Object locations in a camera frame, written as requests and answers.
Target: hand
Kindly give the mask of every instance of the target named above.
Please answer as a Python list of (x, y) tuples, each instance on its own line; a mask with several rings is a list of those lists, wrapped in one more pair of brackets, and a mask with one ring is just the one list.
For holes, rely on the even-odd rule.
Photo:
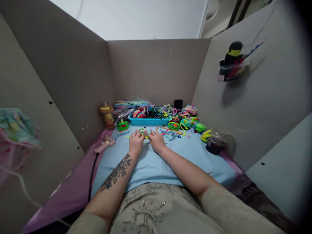
[(139, 156), (143, 149), (143, 141), (145, 136), (141, 133), (133, 133), (129, 138), (129, 154)]
[(165, 140), (163, 139), (163, 136), (160, 133), (157, 132), (151, 132), (149, 135), (150, 144), (152, 145), (153, 149), (160, 154), (163, 149), (166, 148), (165, 146)]

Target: pink fabric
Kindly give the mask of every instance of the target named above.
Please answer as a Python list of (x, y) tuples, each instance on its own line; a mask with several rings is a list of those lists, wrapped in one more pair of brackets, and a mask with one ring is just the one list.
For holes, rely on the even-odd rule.
[[(88, 203), (89, 182), (92, 166), (95, 160), (94, 149), (105, 141), (105, 135), (112, 135), (113, 131), (104, 130), (93, 145), (88, 149), (81, 162), (70, 172), (65, 180), (53, 192), (31, 220), (21, 231), (21, 234), (33, 232), (55, 221), (51, 216), (64, 218), (71, 213), (84, 208)], [(93, 172), (93, 181), (103, 153), (99, 154)]]
[(236, 176), (245, 174), (245, 172), (224, 151), (221, 151), (219, 153), (219, 156), (223, 158), (227, 162), (227, 164), (235, 171)]

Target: blue plastic tray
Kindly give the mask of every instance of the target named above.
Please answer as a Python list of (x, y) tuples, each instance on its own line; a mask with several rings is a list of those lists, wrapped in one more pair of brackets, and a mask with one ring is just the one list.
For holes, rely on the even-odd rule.
[(128, 116), (128, 119), (131, 121), (132, 125), (167, 125), (169, 123), (169, 119), (134, 119), (132, 118), (132, 114)]

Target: hook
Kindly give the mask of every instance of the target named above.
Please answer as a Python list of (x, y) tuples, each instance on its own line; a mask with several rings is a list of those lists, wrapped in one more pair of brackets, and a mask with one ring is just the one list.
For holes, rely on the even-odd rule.
[(155, 40), (156, 40), (156, 37), (155, 37), (155, 34), (154, 34), (153, 42), (152, 42), (151, 46), (154, 44)]
[(168, 59), (170, 57), (170, 55), (171, 55), (171, 47), (170, 47), (170, 50), (169, 50), (169, 56), (167, 56), (167, 52), (166, 52), (166, 39), (164, 39), (164, 42), (165, 42), (165, 56)]

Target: tattooed arm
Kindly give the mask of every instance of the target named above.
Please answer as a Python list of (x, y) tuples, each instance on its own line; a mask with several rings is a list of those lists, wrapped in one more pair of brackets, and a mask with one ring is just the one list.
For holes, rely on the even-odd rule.
[(183, 184), (201, 201), (205, 191), (212, 187), (224, 188), (201, 168), (165, 146), (161, 134), (148, 135), (153, 149), (166, 161)]
[(145, 136), (141, 133), (134, 133), (129, 138), (129, 152), (108, 176), (81, 215), (86, 213), (97, 215), (103, 218), (107, 223), (107, 227), (110, 228), (129, 177), (142, 152), (144, 139)]

